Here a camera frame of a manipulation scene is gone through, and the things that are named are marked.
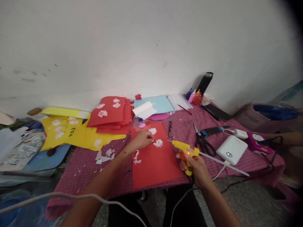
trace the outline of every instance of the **pink device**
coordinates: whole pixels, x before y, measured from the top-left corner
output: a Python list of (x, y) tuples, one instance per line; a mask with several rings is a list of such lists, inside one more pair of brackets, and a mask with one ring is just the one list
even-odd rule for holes
[(274, 154), (274, 150), (272, 150), (269, 146), (262, 146), (258, 144), (258, 141), (266, 140), (266, 137), (261, 136), (259, 134), (253, 132), (247, 132), (248, 138), (245, 142), (248, 144), (248, 148), (258, 154)]

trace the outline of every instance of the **paper cup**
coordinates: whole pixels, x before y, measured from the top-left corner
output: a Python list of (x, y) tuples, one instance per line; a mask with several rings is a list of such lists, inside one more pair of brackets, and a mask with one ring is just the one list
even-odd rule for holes
[(201, 99), (201, 105), (206, 106), (208, 105), (212, 100), (214, 100), (215, 97), (210, 93), (204, 93)]

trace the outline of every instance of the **yellow hot glue gun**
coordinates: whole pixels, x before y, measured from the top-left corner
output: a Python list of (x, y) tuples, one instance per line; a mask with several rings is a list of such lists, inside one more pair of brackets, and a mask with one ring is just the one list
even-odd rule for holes
[[(199, 153), (200, 153), (200, 150), (198, 148), (194, 148), (194, 150), (192, 150), (190, 148), (190, 145), (189, 144), (186, 144), (186, 143), (182, 143), (182, 142), (179, 142), (179, 141), (176, 141), (176, 140), (168, 140), (169, 142), (172, 143), (172, 145), (174, 145), (175, 148), (178, 148), (179, 150), (182, 151), (182, 154), (181, 154), (181, 159), (186, 161), (185, 157), (184, 157), (184, 154), (188, 154), (189, 156), (193, 157), (193, 156), (198, 156)], [(192, 165), (186, 161), (186, 164), (187, 164), (187, 170), (185, 170), (185, 173), (189, 176), (191, 176), (193, 174), (193, 167)]]

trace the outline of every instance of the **black water bottle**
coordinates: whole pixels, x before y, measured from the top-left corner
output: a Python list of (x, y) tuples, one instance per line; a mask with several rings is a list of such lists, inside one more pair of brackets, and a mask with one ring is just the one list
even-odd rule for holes
[(200, 84), (199, 84), (199, 86), (198, 86), (198, 88), (197, 88), (197, 90), (200, 89), (200, 92), (201, 92), (202, 95), (203, 95), (204, 92), (206, 91), (206, 89), (207, 89), (209, 83), (211, 82), (213, 75), (214, 75), (214, 73), (212, 73), (212, 72), (207, 72), (207, 73), (205, 73), (204, 76), (202, 77), (202, 80), (201, 80), (201, 82), (200, 82)]

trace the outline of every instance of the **stack of red paper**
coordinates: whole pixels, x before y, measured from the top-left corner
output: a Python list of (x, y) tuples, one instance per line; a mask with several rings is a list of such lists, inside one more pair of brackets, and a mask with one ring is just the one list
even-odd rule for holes
[(129, 134), (132, 118), (130, 99), (108, 96), (92, 111), (87, 127), (96, 127), (96, 133)]

